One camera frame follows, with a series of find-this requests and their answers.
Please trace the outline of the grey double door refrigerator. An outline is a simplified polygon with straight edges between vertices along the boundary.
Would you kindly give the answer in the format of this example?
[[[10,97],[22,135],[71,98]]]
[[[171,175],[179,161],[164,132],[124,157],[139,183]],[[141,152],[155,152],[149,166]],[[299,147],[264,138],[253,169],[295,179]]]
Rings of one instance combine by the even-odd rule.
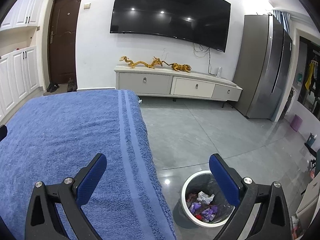
[[[292,40],[273,15],[246,15],[233,81],[234,107],[248,119],[274,120],[289,73]]]

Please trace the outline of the white paper pack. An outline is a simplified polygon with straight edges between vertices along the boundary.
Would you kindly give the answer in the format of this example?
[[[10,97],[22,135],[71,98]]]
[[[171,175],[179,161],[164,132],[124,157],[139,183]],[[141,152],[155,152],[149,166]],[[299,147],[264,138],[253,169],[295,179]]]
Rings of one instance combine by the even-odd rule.
[[[203,191],[200,191],[197,196],[197,201],[203,205],[209,205],[215,197],[215,194],[208,195]]]

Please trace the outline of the wall mounted black television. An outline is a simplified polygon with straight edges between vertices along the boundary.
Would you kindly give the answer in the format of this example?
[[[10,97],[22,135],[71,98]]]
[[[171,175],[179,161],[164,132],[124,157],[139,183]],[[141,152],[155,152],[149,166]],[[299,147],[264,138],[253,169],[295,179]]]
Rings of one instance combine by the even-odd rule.
[[[177,38],[224,52],[230,15],[225,0],[115,0],[110,32]]]

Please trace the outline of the white TV console cabinet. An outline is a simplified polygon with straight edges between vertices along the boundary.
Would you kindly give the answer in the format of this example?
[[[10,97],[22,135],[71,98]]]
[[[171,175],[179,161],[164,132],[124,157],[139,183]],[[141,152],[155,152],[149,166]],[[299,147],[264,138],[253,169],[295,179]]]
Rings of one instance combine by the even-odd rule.
[[[242,93],[235,83],[197,72],[167,68],[116,66],[116,89],[132,90],[138,96],[237,102]]]

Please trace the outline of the brown shoes by door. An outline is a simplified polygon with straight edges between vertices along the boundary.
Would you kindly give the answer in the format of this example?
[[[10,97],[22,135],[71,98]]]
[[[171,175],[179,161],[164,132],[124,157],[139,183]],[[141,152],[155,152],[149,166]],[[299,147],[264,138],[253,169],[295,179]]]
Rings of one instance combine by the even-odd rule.
[[[72,79],[69,79],[68,84],[67,84],[67,93],[76,92],[76,91],[77,91],[76,82]]]

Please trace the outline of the golden tiger ornament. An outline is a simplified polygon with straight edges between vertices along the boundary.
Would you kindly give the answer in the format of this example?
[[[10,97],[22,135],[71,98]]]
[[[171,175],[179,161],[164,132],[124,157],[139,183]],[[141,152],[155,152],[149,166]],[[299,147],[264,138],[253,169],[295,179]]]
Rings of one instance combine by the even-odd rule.
[[[178,64],[178,63],[172,63],[171,68],[177,72],[191,72],[191,66],[188,64]]]

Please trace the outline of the purple tissue pack wrapper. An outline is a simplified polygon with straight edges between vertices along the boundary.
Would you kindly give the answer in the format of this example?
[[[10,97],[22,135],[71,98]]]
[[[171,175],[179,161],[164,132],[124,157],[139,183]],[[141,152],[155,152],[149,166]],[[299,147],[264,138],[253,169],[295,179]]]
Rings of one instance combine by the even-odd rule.
[[[200,202],[193,202],[189,207],[189,211],[198,220],[209,223],[215,218],[218,207],[217,205],[207,205]]]

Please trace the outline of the blue towel table cover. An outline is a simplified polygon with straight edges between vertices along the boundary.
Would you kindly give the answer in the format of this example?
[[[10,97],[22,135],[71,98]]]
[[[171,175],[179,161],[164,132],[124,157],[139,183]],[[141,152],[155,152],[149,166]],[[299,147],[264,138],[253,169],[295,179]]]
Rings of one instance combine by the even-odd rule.
[[[175,239],[138,96],[90,90],[29,100],[1,142],[1,218],[24,239],[34,185],[74,177],[97,153],[106,170],[82,207],[102,239]]]

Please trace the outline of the white wall cabinet unit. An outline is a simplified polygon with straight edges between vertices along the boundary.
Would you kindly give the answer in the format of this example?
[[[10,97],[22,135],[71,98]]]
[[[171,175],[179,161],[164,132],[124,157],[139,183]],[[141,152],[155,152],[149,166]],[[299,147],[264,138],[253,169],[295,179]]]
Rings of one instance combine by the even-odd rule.
[[[1,121],[40,86],[35,37],[43,0],[17,0],[1,23]]]

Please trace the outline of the dark brown entrance door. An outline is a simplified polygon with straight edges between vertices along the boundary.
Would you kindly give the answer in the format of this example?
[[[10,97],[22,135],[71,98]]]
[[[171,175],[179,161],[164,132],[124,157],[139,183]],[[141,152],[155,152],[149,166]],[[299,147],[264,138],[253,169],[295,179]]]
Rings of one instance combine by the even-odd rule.
[[[81,0],[54,0],[48,34],[50,82],[76,80],[75,38]]]

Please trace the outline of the black shoes by door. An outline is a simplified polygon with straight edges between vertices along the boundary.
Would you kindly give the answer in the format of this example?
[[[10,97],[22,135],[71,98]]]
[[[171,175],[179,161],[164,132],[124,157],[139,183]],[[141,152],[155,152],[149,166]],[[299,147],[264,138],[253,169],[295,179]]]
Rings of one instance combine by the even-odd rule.
[[[57,83],[50,83],[48,88],[46,89],[47,92],[53,93],[55,92],[60,86]]]

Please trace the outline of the white round trash bin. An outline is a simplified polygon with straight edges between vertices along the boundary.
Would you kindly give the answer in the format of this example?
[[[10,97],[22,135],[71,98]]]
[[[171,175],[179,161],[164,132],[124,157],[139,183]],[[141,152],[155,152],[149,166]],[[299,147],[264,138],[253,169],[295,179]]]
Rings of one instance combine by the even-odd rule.
[[[223,226],[235,207],[228,203],[209,170],[192,174],[183,184],[174,214],[175,222],[186,229]]]

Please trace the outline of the golden dragon ornament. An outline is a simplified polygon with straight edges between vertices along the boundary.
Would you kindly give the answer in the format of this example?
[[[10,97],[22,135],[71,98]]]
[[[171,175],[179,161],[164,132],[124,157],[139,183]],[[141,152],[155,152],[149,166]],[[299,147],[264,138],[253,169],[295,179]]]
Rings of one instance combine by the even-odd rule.
[[[146,63],[144,61],[137,61],[137,62],[134,62],[132,61],[131,59],[129,59],[127,56],[122,56],[119,61],[124,61],[128,64],[128,66],[130,68],[135,68],[137,65],[141,64],[141,65],[144,65],[145,67],[147,68],[152,68],[152,69],[155,69],[156,66],[163,66],[163,61],[161,61],[160,58],[158,57],[153,57],[153,60],[151,63]]]

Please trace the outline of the small purple bin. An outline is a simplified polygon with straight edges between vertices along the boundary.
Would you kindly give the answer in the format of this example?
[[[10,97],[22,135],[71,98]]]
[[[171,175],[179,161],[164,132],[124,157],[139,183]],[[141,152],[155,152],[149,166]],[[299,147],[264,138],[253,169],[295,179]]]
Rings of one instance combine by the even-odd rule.
[[[295,116],[293,117],[293,119],[291,121],[290,126],[294,131],[298,132],[302,122],[303,122],[302,118],[295,114]]]

